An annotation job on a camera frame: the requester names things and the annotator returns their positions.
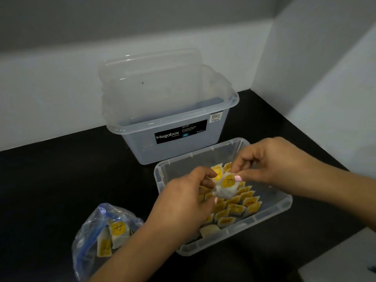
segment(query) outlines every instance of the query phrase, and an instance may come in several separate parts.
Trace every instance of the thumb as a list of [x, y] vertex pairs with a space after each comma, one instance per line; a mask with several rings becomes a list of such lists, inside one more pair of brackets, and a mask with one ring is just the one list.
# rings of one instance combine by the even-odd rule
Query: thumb
[[206, 220], [206, 218], [210, 216], [217, 201], [218, 198], [213, 196], [209, 200], [200, 204], [202, 220]]
[[246, 169], [238, 172], [235, 175], [235, 181], [258, 181], [264, 180], [262, 169]]

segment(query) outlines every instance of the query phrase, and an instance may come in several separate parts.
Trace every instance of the small plastic bin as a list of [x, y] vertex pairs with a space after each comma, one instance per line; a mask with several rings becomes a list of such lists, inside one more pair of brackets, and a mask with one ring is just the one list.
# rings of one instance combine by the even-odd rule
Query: small plastic bin
[[218, 142], [238, 94], [197, 49], [104, 61], [102, 113], [141, 164]]
[[[158, 163], [154, 169], [158, 192], [161, 193], [165, 185], [172, 179], [189, 173], [199, 165], [211, 167], [219, 163], [225, 164], [232, 162], [238, 151], [247, 145], [249, 145], [248, 141], [238, 137]], [[183, 256], [192, 255], [242, 230], [288, 210], [293, 203], [291, 195], [285, 194], [272, 186], [257, 182], [247, 182], [246, 186], [247, 185], [252, 185], [252, 190], [255, 191], [255, 195], [260, 196], [260, 201], [262, 201], [258, 213], [240, 219], [233, 225], [212, 233], [207, 237], [182, 245], [176, 252]]]

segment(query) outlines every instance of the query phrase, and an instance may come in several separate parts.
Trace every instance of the person's right hand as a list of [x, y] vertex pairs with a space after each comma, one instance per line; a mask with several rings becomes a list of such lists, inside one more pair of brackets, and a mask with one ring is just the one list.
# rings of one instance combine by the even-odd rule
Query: person's right hand
[[[255, 162], [256, 168], [250, 168]], [[232, 163], [236, 181], [258, 181], [293, 195], [316, 197], [315, 174], [325, 164], [282, 137], [243, 148]]]

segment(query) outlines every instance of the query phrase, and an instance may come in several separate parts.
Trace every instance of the forearm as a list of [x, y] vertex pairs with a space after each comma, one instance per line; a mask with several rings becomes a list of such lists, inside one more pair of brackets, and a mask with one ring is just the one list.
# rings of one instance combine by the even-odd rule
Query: forearm
[[322, 164], [312, 171], [308, 184], [317, 190], [314, 199], [354, 214], [376, 231], [375, 180]]
[[90, 282], [146, 281], [180, 246], [173, 232], [145, 223]]

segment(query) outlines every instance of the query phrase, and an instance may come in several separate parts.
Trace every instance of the black label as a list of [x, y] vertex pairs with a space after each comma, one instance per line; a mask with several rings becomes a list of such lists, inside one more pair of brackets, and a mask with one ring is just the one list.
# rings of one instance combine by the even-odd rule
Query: black label
[[208, 120], [205, 119], [201, 122], [197, 122], [194, 124], [189, 124], [182, 127], [172, 128], [171, 130], [165, 130], [162, 132], [155, 133], [155, 140], [157, 144], [161, 144], [163, 142], [173, 141], [182, 137], [195, 135], [196, 133], [200, 133], [206, 130], [206, 124]]

